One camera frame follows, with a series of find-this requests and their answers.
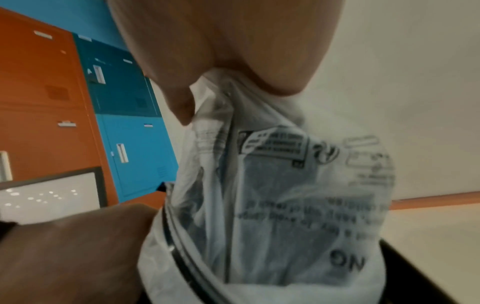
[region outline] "locker door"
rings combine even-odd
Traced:
[[[174,181],[177,160],[162,118],[98,115],[120,202]]]
[[[97,114],[161,117],[150,81],[129,52],[74,38]]]
[[[13,180],[100,166],[84,110],[0,109],[0,151],[8,154]]]
[[[71,33],[0,9],[0,103],[84,107]]]

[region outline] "plastic bag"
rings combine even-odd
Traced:
[[[218,74],[143,245],[153,303],[375,303],[395,182],[379,139]]]

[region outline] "white wall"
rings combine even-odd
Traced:
[[[377,133],[394,198],[480,191],[480,1],[347,1],[305,94]],[[183,128],[154,85],[177,157]]]

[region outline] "teal locker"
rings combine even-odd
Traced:
[[[73,37],[95,113],[161,117],[152,85],[129,52]]]
[[[96,115],[120,202],[175,181],[178,164],[163,118]]]

